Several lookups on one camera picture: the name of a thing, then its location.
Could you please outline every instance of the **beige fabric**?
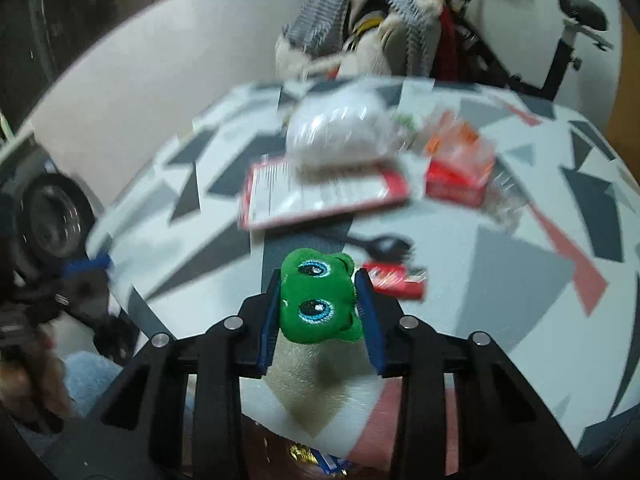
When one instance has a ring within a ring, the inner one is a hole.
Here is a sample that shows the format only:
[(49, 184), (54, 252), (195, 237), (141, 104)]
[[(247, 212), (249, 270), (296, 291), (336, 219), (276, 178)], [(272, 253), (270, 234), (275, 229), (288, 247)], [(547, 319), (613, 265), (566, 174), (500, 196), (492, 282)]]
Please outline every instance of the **beige fabric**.
[[(353, 29), (354, 20), (368, 0), (351, 0), (351, 12), (348, 17), (349, 29)], [(439, 16), (442, 12), (442, 0), (415, 0), (420, 10)], [(433, 50), (440, 41), (440, 27), (434, 30), (431, 38)], [(280, 35), (276, 41), (276, 74), (280, 79), (307, 79), (331, 72), (337, 68), (338, 76), (358, 74), (405, 75), (406, 72), (406, 27), (402, 18), (391, 12), (380, 26), (367, 32), (358, 43), (354, 52), (341, 52), (333, 56), (314, 59), (302, 50), (293, 48), (289, 41)]]

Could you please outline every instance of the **black gripper frame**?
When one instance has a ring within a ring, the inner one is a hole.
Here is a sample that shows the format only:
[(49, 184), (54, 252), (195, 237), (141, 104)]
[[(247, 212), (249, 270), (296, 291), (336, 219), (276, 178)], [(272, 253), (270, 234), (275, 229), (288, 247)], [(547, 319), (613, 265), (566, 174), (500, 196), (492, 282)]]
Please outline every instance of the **black gripper frame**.
[(406, 316), (395, 298), (374, 292), (366, 271), (355, 283), (358, 300), (368, 302), (361, 317), (370, 360), (381, 376), (402, 377), (390, 479), (445, 477), (444, 374), (455, 382), (459, 453), (459, 471), (447, 479), (584, 478), (554, 416), (492, 338), (439, 334)]
[(237, 317), (164, 346), (165, 337), (152, 338), (87, 418), (66, 422), (43, 457), (45, 465), (63, 480), (186, 480), (181, 473), (184, 399), (188, 375), (197, 374), (193, 479), (246, 480), (239, 378), (260, 378), (271, 365), (274, 340), (269, 336), (277, 334), (272, 324), (279, 304), (278, 270), (267, 293), (244, 300)]

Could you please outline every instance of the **pink patch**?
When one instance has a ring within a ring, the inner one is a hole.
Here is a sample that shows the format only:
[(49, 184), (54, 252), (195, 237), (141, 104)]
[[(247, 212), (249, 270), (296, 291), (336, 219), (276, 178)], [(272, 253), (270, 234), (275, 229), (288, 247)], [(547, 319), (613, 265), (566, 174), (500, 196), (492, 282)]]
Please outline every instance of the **pink patch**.
[[(402, 394), (402, 379), (386, 379), (380, 398), (356, 445), (347, 460), (388, 471), (396, 442), (398, 411)], [(459, 469), (458, 453), (458, 407), (453, 389), (445, 390), (445, 412), (447, 417), (446, 474)]]
[(398, 428), (402, 379), (386, 379), (369, 420), (347, 460), (388, 471)]
[(546, 235), (559, 254), (575, 263), (574, 285), (582, 302), (584, 313), (590, 316), (607, 288), (605, 280), (592, 261), (538, 208), (531, 204), (531, 210), (542, 225)]
[(527, 126), (539, 126), (540, 124), (542, 124), (542, 120), (537, 118), (534, 114), (528, 114), (525, 111), (516, 108), (510, 102), (499, 98), (498, 96), (494, 96), (494, 99), (502, 103), (504, 107), (507, 108), (507, 110), (509, 110), (512, 114), (516, 114)]

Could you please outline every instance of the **gray striped fabric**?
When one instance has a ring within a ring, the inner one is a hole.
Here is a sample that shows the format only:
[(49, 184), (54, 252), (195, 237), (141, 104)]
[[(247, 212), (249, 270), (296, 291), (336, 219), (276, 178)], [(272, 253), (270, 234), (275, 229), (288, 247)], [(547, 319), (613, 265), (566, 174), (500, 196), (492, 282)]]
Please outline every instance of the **gray striped fabric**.
[[(350, 0), (309, 0), (298, 17), (284, 28), (284, 36), (296, 48), (311, 56), (328, 56), (340, 52), (344, 20)], [(438, 22), (437, 17), (421, 12), (414, 0), (386, 0), (407, 28), (406, 74), (428, 76), (435, 52), (428, 38)]]

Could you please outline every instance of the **geometric patterned tablecloth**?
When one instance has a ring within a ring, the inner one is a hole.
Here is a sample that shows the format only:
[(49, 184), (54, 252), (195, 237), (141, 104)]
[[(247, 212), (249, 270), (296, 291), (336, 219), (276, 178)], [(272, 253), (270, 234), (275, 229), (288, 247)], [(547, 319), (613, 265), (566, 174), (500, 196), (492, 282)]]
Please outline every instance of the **geometric patterned tablecloth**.
[[(88, 253), (110, 252), (118, 302), (148, 336), (181, 338), (264, 291), (295, 248), (364, 261), (357, 248), (309, 232), (249, 234), (236, 223), (247, 167), (284, 151), (292, 106), (345, 84), (373, 89), (418, 123), (436, 104), (455, 108), (495, 141), (498, 164), (530, 205), (507, 232), (478, 211), (425, 199), (427, 162), (406, 154), (399, 164), (412, 199), (334, 228), (412, 238), (429, 285), (405, 312), (439, 332), (492, 334), (581, 453), (606, 441), (640, 401), (640, 188), (593, 125), (549, 102), (410, 78), (234, 89), (194, 120), (193, 135), (160, 150), (94, 227)], [(529, 125), (531, 114), (539, 124)], [(298, 442), (370, 463), (363, 453), (390, 447), (398, 386), (375, 375), (363, 344), (280, 337), (268, 375), (241, 390), (247, 415)]]

